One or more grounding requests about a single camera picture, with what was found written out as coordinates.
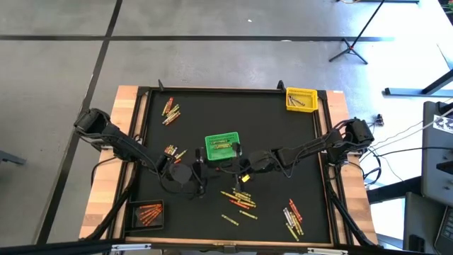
small black tray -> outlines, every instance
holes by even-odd
[[[143,225],[140,221],[140,213],[145,209],[140,209],[142,205],[162,205],[162,212],[149,224],[149,226]],[[138,201],[130,202],[126,207],[127,216],[126,217],[126,228],[125,232],[138,232],[138,231],[147,231],[147,230],[161,230],[164,228],[164,201],[163,200],[149,200],[149,201]]]

tripod stand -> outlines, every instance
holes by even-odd
[[[360,39],[360,36],[362,36],[363,32],[365,31],[365,29],[367,29],[367,26],[369,25],[369,23],[371,22],[371,20],[374,18],[374,16],[376,15],[376,13],[378,12],[378,10],[381,8],[382,4],[385,2],[385,0],[382,0],[381,3],[379,4],[379,6],[377,7],[376,11],[374,11],[373,15],[371,16],[371,18],[368,20],[367,24],[365,25],[365,27],[362,29],[362,31],[360,31],[360,34],[359,36],[357,36],[357,38],[355,38],[354,42],[352,44],[350,44],[348,42],[348,40],[346,40],[346,38],[343,38],[342,41],[346,43],[346,45],[348,46],[348,48],[346,50],[343,50],[340,54],[336,55],[335,57],[332,57],[331,59],[329,59],[328,61],[329,62],[332,62],[333,60],[339,58],[340,56],[343,56],[344,54],[354,54],[356,56],[358,56],[365,64],[368,64],[367,60],[365,60],[362,56],[360,56],[359,53],[357,53],[355,50],[354,50],[354,46],[355,44],[357,43],[357,41]]]

concrete floor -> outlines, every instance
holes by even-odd
[[[282,79],[287,86],[344,91],[351,116],[372,120],[383,114],[386,125],[375,130],[383,140],[419,122],[427,99],[384,98],[381,90],[422,88],[449,70],[435,40],[424,37],[432,35],[433,24],[421,6],[433,1],[385,4],[365,35],[397,40],[357,44],[369,65],[352,55],[329,63],[344,49],[339,42],[111,42],[91,106],[109,113],[118,85],[150,86],[157,79],[166,86],[252,88],[274,88]],[[0,34],[103,35],[114,5],[3,0]],[[376,7],[334,0],[124,0],[114,35],[355,36]],[[25,166],[0,164],[0,246],[32,242],[100,47],[101,42],[0,41],[0,149],[28,160]],[[417,134],[388,150],[419,145]],[[420,152],[388,159],[401,178],[420,174]],[[50,242],[77,239],[97,161],[96,150],[80,143]],[[374,164],[368,159],[363,166]],[[396,181],[384,163],[380,182]],[[384,224],[378,213],[383,209],[373,210],[378,232],[399,237],[401,227]]]

green container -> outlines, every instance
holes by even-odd
[[[233,150],[233,143],[239,143],[238,132],[230,132],[220,135],[210,135],[205,137],[207,159],[216,161],[221,159],[230,159],[236,157],[236,152]],[[216,149],[216,147],[223,147],[231,145],[227,148]]]

black floor stripe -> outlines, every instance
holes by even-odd
[[[107,32],[105,33],[106,37],[110,37],[113,33],[113,29],[115,28],[116,20],[120,12],[121,5],[122,0],[117,0],[115,8],[113,9],[112,18],[110,19]],[[99,75],[101,74],[104,59],[105,56],[107,55],[109,43],[110,43],[109,40],[104,40],[101,45],[101,49],[99,51],[98,59],[96,60],[96,64],[94,66],[88,90],[86,91],[85,98],[82,101],[80,112],[88,109],[88,107],[91,104],[96,84],[98,83]],[[71,165],[76,154],[78,143],[79,143],[78,135],[72,132],[64,156],[62,158],[62,163],[60,164],[59,167],[56,182],[54,183],[53,189],[51,190],[50,193],[51,198],[47,201],[46,208],[42,214],[41,218],[42,221],[40,222],[40,226],[38,226],[39,232],[37,233],[37,237],[35,240],[36,244],[46,244],[47,240],[49,239],[49,234],[50,231],[52,230],[55,215],[57,214],[58,211],[59,202],[62,199],[64,187],[66,186],[69,171],[71,170]]]
[[[284,35],[0,35],[0,40],[25,41],[258,41],[258,42],[340,42],[348,36],[284,36]],[[362,37],[360,42],[389,42],[393,37]]]

